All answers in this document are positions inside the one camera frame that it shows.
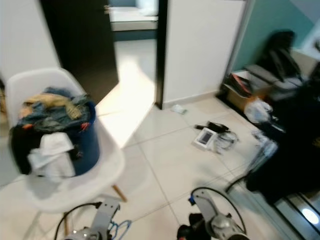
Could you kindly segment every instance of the door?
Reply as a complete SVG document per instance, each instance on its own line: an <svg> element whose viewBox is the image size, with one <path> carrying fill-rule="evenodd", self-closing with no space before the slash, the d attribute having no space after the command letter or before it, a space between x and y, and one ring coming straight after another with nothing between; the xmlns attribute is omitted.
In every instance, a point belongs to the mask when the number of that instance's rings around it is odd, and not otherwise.
<svg viewBox="0 0 320 240"><path fill-rule="evenodd" d="M118 83L107 0L40 0L61 66L96 102Z"/></svg>

